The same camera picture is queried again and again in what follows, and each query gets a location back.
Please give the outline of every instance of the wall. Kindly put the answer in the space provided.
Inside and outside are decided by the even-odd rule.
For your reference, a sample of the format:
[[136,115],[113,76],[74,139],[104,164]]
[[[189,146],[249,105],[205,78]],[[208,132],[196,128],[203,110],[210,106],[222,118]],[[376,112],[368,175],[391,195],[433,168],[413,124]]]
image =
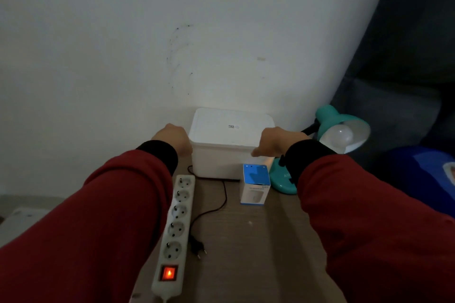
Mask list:
[[2,0],[0,183],[66,197],[197,107],[306,127],[378,0]]

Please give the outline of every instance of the small cardboard box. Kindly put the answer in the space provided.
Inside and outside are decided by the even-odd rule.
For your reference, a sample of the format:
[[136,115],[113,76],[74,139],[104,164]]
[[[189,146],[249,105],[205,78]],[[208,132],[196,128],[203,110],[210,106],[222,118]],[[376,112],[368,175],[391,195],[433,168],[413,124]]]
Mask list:
[[243,178],[240,180],[241,204],[264,205],[269,189],[270,178],[266,165],[243,165]]

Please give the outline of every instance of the red sweatshirt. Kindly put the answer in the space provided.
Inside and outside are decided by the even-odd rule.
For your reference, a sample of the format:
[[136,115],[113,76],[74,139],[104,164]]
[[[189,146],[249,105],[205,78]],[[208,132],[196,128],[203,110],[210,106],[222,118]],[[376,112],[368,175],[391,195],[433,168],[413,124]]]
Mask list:
[[[315,143],[293,145],[286,162],[346,299],[455,301],[454,219]],[[177,157],[167,144],[139,149],[0,249],[1,302],[128,302],[163,232]]]

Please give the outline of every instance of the white light bulb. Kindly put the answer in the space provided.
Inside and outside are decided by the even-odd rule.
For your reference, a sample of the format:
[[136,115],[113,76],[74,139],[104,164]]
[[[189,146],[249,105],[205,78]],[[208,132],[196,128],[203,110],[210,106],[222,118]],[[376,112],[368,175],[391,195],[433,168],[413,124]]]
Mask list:
[[354,132],[346,125],[335,125],[329,128],[325,135],[335,147],[346,147],[354,139]]

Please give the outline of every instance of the lamp base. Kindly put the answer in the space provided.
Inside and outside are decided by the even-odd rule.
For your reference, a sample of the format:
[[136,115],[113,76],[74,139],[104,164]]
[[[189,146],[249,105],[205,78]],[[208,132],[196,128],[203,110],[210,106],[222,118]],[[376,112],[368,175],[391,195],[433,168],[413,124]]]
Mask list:
[[278,164],[279,161],[279,158],[275,158],[270,167],[269,176],[272,187],[283,194],[297,194],[297,187],[295,187],[295,184],[292,181],[291,174],[289,174],[286,167],[281,167]]

